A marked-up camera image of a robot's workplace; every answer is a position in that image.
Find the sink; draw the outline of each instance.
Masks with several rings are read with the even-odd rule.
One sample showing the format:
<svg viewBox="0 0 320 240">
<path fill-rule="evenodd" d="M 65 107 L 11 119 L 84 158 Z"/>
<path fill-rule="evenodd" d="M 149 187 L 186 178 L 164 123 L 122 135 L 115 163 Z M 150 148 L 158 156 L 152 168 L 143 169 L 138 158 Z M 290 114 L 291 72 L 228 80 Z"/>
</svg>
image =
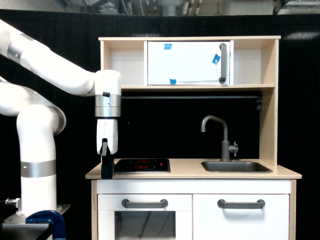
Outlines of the sink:
<svg viewBox="0 0 320 240">
<path fill-rule="evenodd" d="M 252 161 L 204 161 L 201 163 L 204 169 L 213 173 L 272 173 L 272 170 Z"/>
</svg>

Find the faucet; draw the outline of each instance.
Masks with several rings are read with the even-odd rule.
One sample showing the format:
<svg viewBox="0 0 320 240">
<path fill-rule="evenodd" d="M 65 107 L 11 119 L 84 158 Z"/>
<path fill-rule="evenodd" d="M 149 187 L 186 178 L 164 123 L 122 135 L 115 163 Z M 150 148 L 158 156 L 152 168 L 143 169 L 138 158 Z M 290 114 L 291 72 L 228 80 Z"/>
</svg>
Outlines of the faucet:
<svg viewBox="0 0 320 240">
<path fill-rule="evenodd" d="M 221 144 L 221 162 L 231 162 L 232 160 L 230 159 L 230 153 L 234 154 L 236 156 L 238 152 L 238 144 L 234 142 L 233 145 L 230 145 L 230 142 L 228 141 L 228 126 L 227 123 L 222 120 L 221 118 L 218 118 L 216 116 L 208 115 L 206 116 L 202 122 L 201 122 L 201 132 L 205 133 L 206 132 L 206 124 L 208 120 L 213 120 L 219 123 L 222 123 L 223 125 L 223 141 Z"/>
</svg>

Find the black curtain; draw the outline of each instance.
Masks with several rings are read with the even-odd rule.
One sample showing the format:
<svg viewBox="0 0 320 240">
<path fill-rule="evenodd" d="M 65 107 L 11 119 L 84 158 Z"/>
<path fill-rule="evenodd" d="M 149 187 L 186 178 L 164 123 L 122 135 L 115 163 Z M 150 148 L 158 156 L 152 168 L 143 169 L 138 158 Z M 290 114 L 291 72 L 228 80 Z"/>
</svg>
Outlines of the black curtain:
<svg viewBox="0 0 320 240">
<path fill-rule="evenodd" d="M 141 17 L 0 10 L 0 19 L 91 72 L 100 69 L 98 37 L 280 35 L 278 164 L 303 175 L 297 181 L 297 239 L 319 238 L 320 213 L 314 203 L 319 184 L 319 15 Z M 90 239 L 91 185 L 85 174 L 100 162 L 94 98 L 65 93 L 3 56 L 0 76 L 37 91 L 65 113 L 67 126 L 55 136 L 57 202 L 71 204 L 65 214 L 67 238 Z M 218 114 L 228 123 L 229 139 L 239 144 L 239 158 L 257 158 L 255 107 L 252 101 L 124 100 L 117 156 L 218 158 L 220 151 L 213 151 L 212 145 L 221 140 L 212 132 L 222 131 L 220 126 L 212 123 L 211 133 L 199 133 L 201 119 Z M 16 198 L 20 196 L 16 117 L 0 115 L 0 126 L 0 199 Z"/>
</svg>

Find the toy kitchen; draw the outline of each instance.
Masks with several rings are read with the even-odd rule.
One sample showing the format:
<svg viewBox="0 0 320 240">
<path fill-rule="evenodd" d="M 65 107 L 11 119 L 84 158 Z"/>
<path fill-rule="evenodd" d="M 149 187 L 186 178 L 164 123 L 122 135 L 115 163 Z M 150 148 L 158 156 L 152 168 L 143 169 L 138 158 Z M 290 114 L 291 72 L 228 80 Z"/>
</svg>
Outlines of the toy kitchen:
<svg viewBox="0 0 320 240">
<path fill-rule="evenodd" d="M 92 239 L 295 240 L 302 176 L 277 160 L 280 37 L 99 40 L 101 69 L 121 74 L 127 152 L 112 179 L 102 164 L 85 175 Z"/>
</svg>

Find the gray handle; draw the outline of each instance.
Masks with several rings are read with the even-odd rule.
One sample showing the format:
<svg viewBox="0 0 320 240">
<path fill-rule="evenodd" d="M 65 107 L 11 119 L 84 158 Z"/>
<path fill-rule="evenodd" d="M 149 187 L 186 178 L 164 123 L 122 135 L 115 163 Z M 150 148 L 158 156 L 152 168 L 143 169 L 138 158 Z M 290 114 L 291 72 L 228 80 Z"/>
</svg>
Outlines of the gray handle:
<svg viewBox="0 0 320 240">
<path fill-rule="evenodd" d="M 263 209 L 265 201 L 259 199 L 257 202 L 226 202 L 223 199 L 218 200 L 218 207 L 222 209 Z"/>
<path fill-rule="evenodd" d="M 121 205 L 126 209 L 164 209 L 168 206 L 168 201 L 162 199 L 159 202 L 130 202 L 128 199 L 123 199 Z"/>
<path fill-rule="evenodd" d="M 221 50 L 221 77 L 219 77 L 219 83 L 224 84 L 227 79 L 227 45 L 221 43 L 219 48 Z"/>
</svg>

